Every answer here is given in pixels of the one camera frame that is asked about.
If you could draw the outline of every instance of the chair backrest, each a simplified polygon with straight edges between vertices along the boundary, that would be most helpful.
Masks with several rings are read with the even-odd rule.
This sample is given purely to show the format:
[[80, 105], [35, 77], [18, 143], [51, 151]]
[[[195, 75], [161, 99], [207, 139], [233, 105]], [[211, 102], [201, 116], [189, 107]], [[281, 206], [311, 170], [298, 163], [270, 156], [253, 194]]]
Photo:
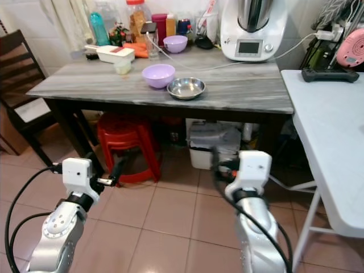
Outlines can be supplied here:
[[20, 30], [0, 37], [1, 104], [10, 110], [34, 100], [25, 94], [45, 78]]

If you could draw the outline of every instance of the red container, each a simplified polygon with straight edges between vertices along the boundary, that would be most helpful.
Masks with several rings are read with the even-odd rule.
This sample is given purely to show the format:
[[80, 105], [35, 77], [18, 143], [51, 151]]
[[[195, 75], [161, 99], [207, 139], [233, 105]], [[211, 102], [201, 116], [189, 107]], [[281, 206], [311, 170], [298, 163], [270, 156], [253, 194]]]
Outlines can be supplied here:
[[157, 29], [158, 29], [158, 45], [160, 47], [164, 47], [163, 39], [166, 37], [166, 19], [167, 14], [161, 13], [161, 14], [153, 14], [152, 15], [152, 22], [157, 23]]

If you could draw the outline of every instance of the white table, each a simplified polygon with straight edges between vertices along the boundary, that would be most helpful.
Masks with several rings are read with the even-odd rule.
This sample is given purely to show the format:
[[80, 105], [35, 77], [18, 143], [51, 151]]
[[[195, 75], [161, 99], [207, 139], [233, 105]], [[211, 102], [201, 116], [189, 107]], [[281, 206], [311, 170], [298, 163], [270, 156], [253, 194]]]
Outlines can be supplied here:
[[[317, 186], [295, 251], [296, 268], [309, 231], [364, 238], [364, 73], [353, 84], [308, 83], [301, 71], [282, 76], [315, 179], [307, 186]], [[332, 229], [312, 227], [320, 198]]]

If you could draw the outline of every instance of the pink appliance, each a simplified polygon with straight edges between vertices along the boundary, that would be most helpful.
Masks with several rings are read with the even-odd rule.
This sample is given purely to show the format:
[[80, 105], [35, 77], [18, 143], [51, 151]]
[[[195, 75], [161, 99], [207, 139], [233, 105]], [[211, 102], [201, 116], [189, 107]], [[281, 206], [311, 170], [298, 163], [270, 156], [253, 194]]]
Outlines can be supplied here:
[[353, 31], [342, 42], [336, 60], [343, 67], [356, 67], [364, 63], [364, 28]]
[[166, 19], [167, 19], [167, 14], [166, 13], [153, 14], [152, 15], [152, 22], [157, 23], [158, 45], [160, 47], [164, 47], [163, 39], [167, 36], [167, 34], [166, 34]]

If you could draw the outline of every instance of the appliance display screen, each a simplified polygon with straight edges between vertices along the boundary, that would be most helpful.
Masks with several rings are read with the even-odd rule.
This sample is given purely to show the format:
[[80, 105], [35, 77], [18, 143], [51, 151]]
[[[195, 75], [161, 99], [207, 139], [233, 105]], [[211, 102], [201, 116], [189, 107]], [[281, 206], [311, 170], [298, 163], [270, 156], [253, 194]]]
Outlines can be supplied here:
[[240, 43], [239, 53], [258, 53], [259, 43]]

